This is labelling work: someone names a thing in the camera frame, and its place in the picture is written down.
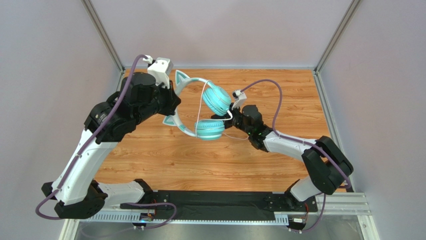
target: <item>white wall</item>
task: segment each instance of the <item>white wall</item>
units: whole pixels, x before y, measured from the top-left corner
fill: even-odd
[[[122,62],[313,67],[351,0],[92,0]]]
[[[35,214],[40,187],[62,172],[118,78],[79,0],[0,1],[0,239],[58,239],[63,220]]]
[[[426,1],[365,0],[321,72],[382,240],[425,239]]]

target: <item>headphones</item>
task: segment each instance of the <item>headphones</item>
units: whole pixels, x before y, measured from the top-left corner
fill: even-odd
[[[202,100],[207,107],[218,116],[225,116],[227,113],[230,115],[228,119],[202,119],[194,124],[195,133],[188,129],[179,118],[178,108],[175,110],[174,115],[166,116],[163,120],[163,124],[168,126],[177,126],[185,134],[196,137],[202,140],[216,140],[222,136],[225,130],[225,120],[231,120],[232,114],[229,111],[231,105],[231,97],[229,94],[220,86],[216,86],[210,80],[206,80],[199,77],[189,77],[182,71],[176,70],[175,74],[176,88],[174,92],[179,96],[182,90],[193,82],[203,82],[204,87],[209,86],[202,93]]]

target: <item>headphone ear cup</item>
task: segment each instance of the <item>headphone ear cup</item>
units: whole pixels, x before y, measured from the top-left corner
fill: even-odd
[[[196,135],[202,140],[216,140],[222,137],[225,131],[225,124],[223,121],[201,120],[194,124]]]
[[[220,86],[211,84],[202,94],[202,99],[210,110],[219,116],[224,116],[230,109],[231,97]]]

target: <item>wooden table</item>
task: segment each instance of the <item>wooden table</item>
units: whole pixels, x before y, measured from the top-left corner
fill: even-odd
[[[303,138],[329,136],[312,72],[309,70],[188,69],[190,77],[212,80],[229,94],[259,79],[277,81],[283,90],[276,128]],[[174,82],[175,72],[170,74]],[[180,95],[179,115],[194,129],[203,83],[195,82]],[[246,91],[246,105],[257,105],[263,121],[272,126],[279,91],[272,83],[259,83]],[[203,103],[201,118],[213,113]],[[96,174],[103,183],[144,179],[154,190],[285,191],[307,176],[302,162],[277,153],[256,150],[248,140],[223,136],[215,141],[189,137],[177,127],[162,124],[155,115],[138,125],[112,151]],[[230,128],[228,135],[245,138]]]

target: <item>wooden tabletop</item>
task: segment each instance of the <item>wooden tabletop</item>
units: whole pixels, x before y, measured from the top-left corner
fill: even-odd
[[[229,94],[259,79],[277,81],[283,102],[276,129],[285,134],[317,139],[329,136],[317,88],[310,70],[188,69],[190,77],[213,81]],[[170,74],[175,80],[175,72]],[[194,82],[180,95],[179,115],[194,129],[203,83]],[[246,91],[246,105],[257,105],[265,124],[272,119],[279,101],[277,87],[259,83]],[[203,103],[201,118],[213,113]],[[177,127],[162,124],[155,115],[126,135],[109,154],[96,174],[103,183],[126,183],[144,179],[154,190],[204,191],[285,191],[297,179],[308,175],[302,162],[277,153],[256,150],[248,140],[222,136],[203,141]],[[244,132],[230,128],[230,136],[245,138]]]

